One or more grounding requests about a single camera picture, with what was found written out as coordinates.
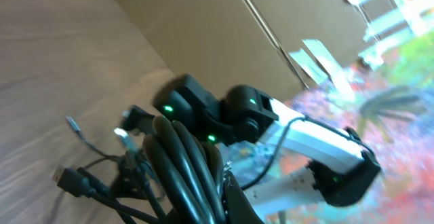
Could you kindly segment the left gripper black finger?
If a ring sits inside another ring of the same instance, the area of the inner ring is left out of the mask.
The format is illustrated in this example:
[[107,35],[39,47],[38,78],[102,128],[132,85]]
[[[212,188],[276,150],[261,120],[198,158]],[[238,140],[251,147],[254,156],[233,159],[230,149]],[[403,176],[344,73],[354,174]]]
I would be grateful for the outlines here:
[[228,224],[263,224],[230,170],[224,172],[222,205]]

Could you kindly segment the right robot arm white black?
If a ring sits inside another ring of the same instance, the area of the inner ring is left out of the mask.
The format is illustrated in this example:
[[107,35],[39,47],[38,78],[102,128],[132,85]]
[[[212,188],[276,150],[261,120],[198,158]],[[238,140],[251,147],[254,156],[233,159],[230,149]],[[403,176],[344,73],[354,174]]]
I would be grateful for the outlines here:
[[183,123],[199,140],[263,143],[310,158],[288,176],[267,183],[255,180],[245,188],[250,204],[261,214],[318,202],[351,206],[381,171],[375,153],[353,129],[323,124],[251,86],[235,86],[218,100],[194,77],[183,75],[162,87],[153,106]]

